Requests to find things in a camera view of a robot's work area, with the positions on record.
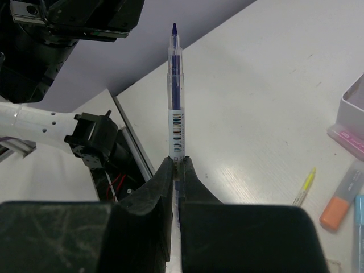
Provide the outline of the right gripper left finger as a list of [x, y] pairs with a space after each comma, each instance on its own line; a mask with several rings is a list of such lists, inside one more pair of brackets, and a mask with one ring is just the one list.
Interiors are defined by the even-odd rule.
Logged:
[[1, 205], [2, 272], [164, 272], [173, 162], [119, 202]]

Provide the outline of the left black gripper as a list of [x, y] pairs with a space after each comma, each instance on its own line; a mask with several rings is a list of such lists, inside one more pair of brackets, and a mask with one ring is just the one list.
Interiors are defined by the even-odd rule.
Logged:
[[9, 1], [8, 42], [114, 42], [137, 26], [144, 1]]

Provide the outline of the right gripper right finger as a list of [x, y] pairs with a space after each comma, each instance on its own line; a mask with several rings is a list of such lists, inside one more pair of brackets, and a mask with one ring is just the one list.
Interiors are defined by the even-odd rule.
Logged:
[[315, 226], [291, 205], [224, 204], [186, 157], [179, 190], [184, 272], [328, 272]]

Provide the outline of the blue clear pen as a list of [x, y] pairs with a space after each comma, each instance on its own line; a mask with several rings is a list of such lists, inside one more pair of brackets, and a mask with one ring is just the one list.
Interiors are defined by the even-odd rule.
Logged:
[[177, 227], [179, 227], [179, 188], [185, 158], [185, 107], [183, 49], [176, 23], [172, 25], [172, 34], [168, 46], [167, 97], [169, 156], [174, 164], [173, 184], [175, 197], [173, 216]]

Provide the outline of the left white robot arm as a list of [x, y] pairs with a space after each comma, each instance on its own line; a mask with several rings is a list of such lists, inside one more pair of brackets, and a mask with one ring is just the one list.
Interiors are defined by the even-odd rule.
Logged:
[[110, 112], [74, 113], [76, 90], [61, 69], [82, 40], [126, 38], [143, 1], [2, 1], [1, 137], [56, 147], [90, 169], [131, 160]]

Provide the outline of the yellow pen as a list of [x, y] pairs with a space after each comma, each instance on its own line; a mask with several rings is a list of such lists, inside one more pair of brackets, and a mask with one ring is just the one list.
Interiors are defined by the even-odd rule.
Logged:
[[299, 190], [297, 196], [295, 197], [292, 205], [300, 207], [305, 200], [309, 189], [311, 188], [311, 185], [315, 179], [316, 176], [316, 167], [312, 168], [309, 175], [307, 176], [305, 182], [303, 183], [301, 189]]

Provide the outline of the light blue highlighter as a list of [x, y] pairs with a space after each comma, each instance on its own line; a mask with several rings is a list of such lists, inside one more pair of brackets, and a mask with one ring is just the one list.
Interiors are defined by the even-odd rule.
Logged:
[[363, 272], [363, 195], [354, 204], [353, 272]]

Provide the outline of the pink highlighter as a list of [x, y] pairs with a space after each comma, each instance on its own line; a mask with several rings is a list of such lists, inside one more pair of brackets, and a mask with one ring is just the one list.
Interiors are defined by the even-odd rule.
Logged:
[[334, 124], [327, 130], [327, 134], [346, 151], [363, 161], [363, 139], [356, 137], [341, 125]]

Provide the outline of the left white divided container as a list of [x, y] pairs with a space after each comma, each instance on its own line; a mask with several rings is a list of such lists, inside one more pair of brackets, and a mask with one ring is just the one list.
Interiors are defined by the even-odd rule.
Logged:
[[341, 96], [336, 123], [363, 137], [363, 74]]

